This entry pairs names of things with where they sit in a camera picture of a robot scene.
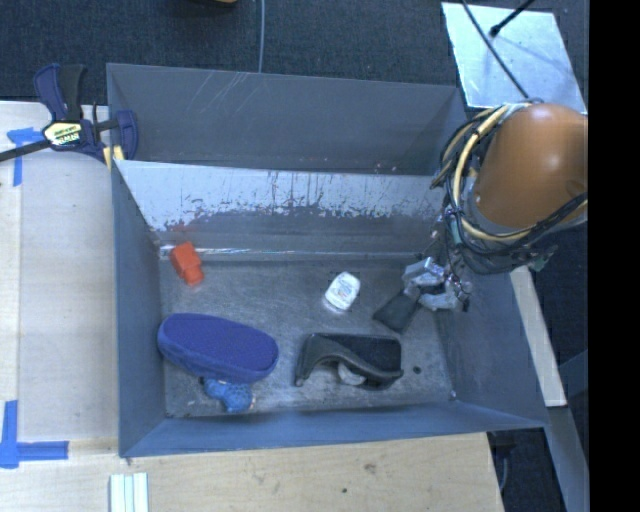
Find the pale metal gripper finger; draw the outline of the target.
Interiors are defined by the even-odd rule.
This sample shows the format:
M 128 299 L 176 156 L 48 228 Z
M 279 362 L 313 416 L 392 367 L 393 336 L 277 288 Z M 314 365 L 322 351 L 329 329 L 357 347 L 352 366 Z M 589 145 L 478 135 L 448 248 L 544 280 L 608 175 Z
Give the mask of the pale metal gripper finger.
M 433 257 L 427 257 L 406 266 L 402 281 L 405 291 L 443 291 L 446 270 Z
M 431 311 L 466 311 L 469 307 L 469 294 L 444 292 L 440 294 L 422 294 L 419 304 Z

